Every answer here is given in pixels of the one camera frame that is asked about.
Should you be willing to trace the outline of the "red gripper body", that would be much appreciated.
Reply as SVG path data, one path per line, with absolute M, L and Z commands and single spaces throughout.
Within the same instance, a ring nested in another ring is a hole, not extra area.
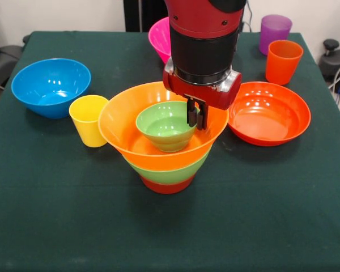
M 167 90 L 222 110 L 228 109 L 235 100 L 241 81 L 241 73 L 228 69 L 220 82 L 210 84 L 190 83 L 176 75 L 171 58 L 168 59 L 163 71 L 163 84 Z

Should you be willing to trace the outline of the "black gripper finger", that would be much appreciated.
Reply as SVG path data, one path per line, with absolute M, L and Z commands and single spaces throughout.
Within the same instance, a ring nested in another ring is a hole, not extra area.
M 197 115 L 197 129 L 205 130 L 207 128 L 207 118 L 209 106 L 205 102 L 198 102 L 199 112 Z
M 192 98 L 187 100 L 187 123 L 190 127 L 194 127 L 197 124 L 197 107 L 195 101 Z

